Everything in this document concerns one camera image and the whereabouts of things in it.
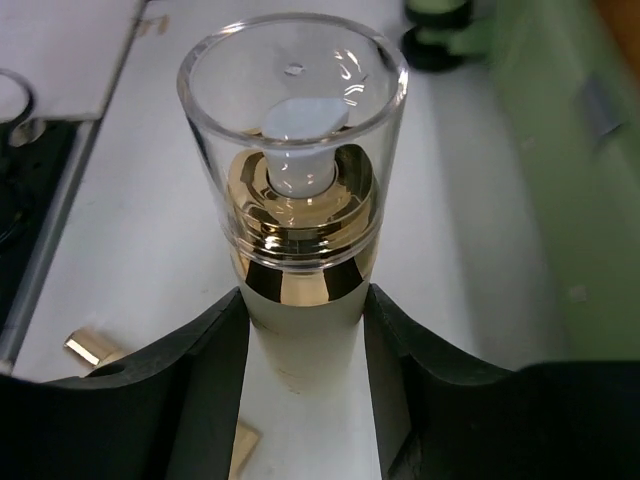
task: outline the black cable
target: black cable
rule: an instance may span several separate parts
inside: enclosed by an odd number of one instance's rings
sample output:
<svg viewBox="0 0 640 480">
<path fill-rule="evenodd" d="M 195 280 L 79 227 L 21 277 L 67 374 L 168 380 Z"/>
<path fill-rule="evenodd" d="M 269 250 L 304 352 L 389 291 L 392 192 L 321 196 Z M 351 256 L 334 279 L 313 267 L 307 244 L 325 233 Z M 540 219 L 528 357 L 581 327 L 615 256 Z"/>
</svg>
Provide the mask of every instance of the black cable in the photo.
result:
<svg viewBox="0 0 640 480">
<path fill-rule="evenodd" d="M 13 175 L 16 170 L 14 163 L 16 148 L 11 146 L 10 140 L 13 131 L 33 114 L 36 106 L 36 96 L 33 87 L 22 75 L 6 68 L 0 68 L 0 75 L 10 78 L 18 84 L 25 93 L 27 100 L 22 111 L 4 125 L 2 135 L 0 135 L 0 186 L 8 189 L 11 198 L 18 208 L 9 226 L 4 231 L 0 231 L 0 251 L 2 251 L 4 247 L 19 237 L 26 229 L 26 220 L 33 207 L 33 195 L 29 189 Z"/>
</svg>

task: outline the white surface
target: white surface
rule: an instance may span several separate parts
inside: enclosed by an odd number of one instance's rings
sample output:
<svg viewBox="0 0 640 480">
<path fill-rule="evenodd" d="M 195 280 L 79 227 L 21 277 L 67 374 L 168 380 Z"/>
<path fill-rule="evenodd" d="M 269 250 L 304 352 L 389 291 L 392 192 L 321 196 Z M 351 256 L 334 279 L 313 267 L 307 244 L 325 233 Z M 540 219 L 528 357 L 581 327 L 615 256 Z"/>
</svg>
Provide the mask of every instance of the white surface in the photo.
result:
<svg viewBox="0 0 640 480">
<path fill-rule="evenodd" d="M 262 134 L 280 140 L 301 140 L 337 132 L 347 124 L 349 107 L 342 98 L 290 98 L 267 113 Z M 269 181 L 280 194 L 315 197 L 333 183 L 335 148 L 303 151 L 267 150 Z"/>
<path fill-rule="evenodd" d="M 35 87 L 37 115 L 98 119 L 140 1 L 2 0 L 0 66 Z M 0 119 L 23 102 L 20 91 L 0 81 Z"/>
<path fill-rule="evenodd" d="M 394 38 L 399 1 L 192 0 L 155 5 L 164 35 L 136 40 L 90 159 L 15 373 L 83 374 L 62 351 L 91 325 L 142 347 L 235 285 L 208 181 L 175 92 L 206 34 L 274 11 L 341 15 Z M 373 281 L 459 347 L 518 367 L 556 357 L 549 282 L 508 132 L 481 66 L 413 73 Z M 289 393 L 252 336 L 241 416 L 263 438 L 245 479 L 379 478 L 362 338 L 349 387 Z"/>
</svg>

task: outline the black wheel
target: black wheel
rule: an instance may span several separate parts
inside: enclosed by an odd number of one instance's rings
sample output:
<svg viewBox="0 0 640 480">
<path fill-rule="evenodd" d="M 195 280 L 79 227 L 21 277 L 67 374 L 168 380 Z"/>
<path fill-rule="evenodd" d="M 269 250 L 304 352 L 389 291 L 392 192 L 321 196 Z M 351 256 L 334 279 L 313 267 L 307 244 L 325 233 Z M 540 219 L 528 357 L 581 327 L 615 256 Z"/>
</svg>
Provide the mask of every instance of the black wheel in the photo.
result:
<svg viewBox="0 0 640 480">
<path fill-rule="evenodd" d="M 420 27 L 414 27 L 402 37 L 402 53 L 409 66 L 416 70 L 441 73 L 453 70 L 464 62 L 464 57 L 452 55 L 445 45 L 423 44 L 416 39 Z"/>
<path fill-rule="evenodd" d="M 423 13 L 411 10 L 406 4 L 404 14 L 412 23 L 419 27 L 433 30 L 460 30 L 471 24 L 473 15 L 473 0 L 467 0 L 463 5 L 446 13 Z"/>
</svg>

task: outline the brown object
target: brown object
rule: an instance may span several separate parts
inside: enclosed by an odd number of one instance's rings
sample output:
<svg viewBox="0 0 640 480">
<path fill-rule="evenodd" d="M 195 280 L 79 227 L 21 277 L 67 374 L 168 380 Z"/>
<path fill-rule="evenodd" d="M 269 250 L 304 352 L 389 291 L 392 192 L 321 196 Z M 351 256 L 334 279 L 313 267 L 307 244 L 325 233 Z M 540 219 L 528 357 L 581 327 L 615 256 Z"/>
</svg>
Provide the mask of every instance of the brown object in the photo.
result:
<svg viewBox="0 0 640 480">
<path fill-rule="evenodd" d="M 594 0 L 594 3 L 640 82 L 640 0 Z"/>
<path fill-rule="evenodd" d="M 92 369 L 115 362 L 126 355 L 114 342 L 88 327 L 69 335 L 64 348 Z"/>
<path fill-rule="evenodd" d="M 253 453 L 260 434 L 243 423 L 238 421 L 236 425 L 236 436 L 233 439 L 233 454 L 231 455 L 231 468 L 229 469 L 229 480 L 238 480 L 238 475 L 242 472 L 247 460 Z"/>
</svg>

